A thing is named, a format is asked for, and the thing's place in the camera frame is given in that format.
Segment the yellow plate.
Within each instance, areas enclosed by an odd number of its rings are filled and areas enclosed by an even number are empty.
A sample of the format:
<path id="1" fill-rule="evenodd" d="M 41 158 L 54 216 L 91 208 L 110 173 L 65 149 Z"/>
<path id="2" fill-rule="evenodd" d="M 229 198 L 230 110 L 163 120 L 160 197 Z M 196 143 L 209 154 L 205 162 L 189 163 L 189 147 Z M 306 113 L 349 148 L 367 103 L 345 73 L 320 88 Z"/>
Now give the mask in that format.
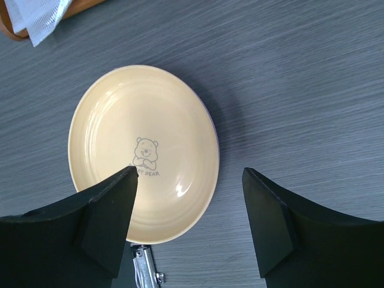
<path id="1" fill-rule="evenodd" d="M 130 242 L 176 239 L 201 219 L 212 200 L 219 171 L 199 152 L 193 91 L 166 70 L 129 65 L 101 76 L 76 107 L 68 135 L 76 190 L 126 166 L 137 169 Z"/>

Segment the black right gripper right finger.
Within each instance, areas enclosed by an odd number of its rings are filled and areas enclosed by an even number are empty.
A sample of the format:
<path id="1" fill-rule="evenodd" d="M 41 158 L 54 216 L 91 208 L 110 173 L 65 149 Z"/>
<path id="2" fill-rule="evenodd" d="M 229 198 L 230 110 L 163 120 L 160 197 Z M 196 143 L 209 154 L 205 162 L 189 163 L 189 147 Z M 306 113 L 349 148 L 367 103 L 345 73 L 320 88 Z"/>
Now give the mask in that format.
<path id="1" fill-rule="evenodd" d="M 252 168 L 242 174 L 260 276 L 268 287 L 382 287 L 383 223 L 310 201 Z"/>

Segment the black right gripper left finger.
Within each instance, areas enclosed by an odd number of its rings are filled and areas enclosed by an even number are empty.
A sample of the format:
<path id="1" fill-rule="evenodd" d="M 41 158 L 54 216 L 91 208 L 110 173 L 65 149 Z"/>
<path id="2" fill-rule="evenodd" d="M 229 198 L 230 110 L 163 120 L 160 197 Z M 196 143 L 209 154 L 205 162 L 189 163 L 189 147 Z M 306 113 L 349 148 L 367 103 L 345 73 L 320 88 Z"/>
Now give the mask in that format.
<path id="1" fill-rule="evenodd" d="M 2 287 L 110 287 L 138 185 L 128 166 L 81 192 L 1 218 Z"/>

